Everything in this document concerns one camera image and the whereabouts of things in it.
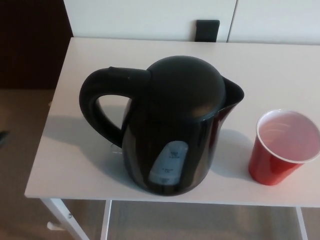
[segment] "kettle lid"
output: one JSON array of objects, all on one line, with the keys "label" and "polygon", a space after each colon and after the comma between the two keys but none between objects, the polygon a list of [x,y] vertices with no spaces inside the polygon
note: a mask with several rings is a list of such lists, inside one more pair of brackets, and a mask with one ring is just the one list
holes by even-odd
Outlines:
[{"label": "kettle lid", "polygon": [[170,56],[152,64],[146,91],[148,108],[164,118],[207,119],[224,105],[223,77],[208,62]]}]

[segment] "red cup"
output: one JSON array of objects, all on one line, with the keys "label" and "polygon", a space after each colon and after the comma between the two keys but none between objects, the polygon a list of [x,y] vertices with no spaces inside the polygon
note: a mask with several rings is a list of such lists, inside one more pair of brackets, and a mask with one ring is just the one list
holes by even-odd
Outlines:
[{"label": "red cup", "polygon": [[320,132],[309,118],[273,110],[257,122],[249,172],[258,183],[276,185],[319,155]]}]

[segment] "electric kettle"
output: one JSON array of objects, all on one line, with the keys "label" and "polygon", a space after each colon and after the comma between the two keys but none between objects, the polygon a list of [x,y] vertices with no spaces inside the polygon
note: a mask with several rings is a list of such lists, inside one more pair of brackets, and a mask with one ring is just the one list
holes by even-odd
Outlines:
[{"label": "electric kettle", "polygon": [[[130,98],[121,129],[98,98]],[[81,111],[103,137],[122,148],[125,168],[141,188],[160,195],[190,191],[207,175],[221,125],[243,90],[208,62],[170,56],[147,70],[109,67],[84,81]]]}]

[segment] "kettle spout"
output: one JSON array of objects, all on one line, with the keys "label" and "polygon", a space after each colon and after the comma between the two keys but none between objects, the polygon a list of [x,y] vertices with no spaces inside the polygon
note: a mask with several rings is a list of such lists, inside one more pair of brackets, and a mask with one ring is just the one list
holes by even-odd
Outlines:
[{"label": "kettle spout", "polygon": [[225,121],[231,110],[245,97],[245,93],[241,87],[225,77],[222,78],[225,85],[226,98],[223,107],[218,111],[217,115],[220,125]]}]

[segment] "white tabletop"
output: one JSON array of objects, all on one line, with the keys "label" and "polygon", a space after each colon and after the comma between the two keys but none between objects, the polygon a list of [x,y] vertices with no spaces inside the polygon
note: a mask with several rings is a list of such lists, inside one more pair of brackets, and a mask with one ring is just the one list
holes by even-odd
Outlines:
[{"label": "white tabletop", "polygon": [[[84,119],[78,102],[86,77],[101,68],[146,69],[168,56],[201,58],[240,85],[244,100],[222,126],[211,170],[192,191],[171,197],[137,187],[122,155]],[[72,38],[25,195],[31,198],[320,207],[320,159],[277,186],[254,182],[247,165],[257,119],[291,109],[320,126],[320,46]],[[127,99],[102,97],[121,125]]]}]

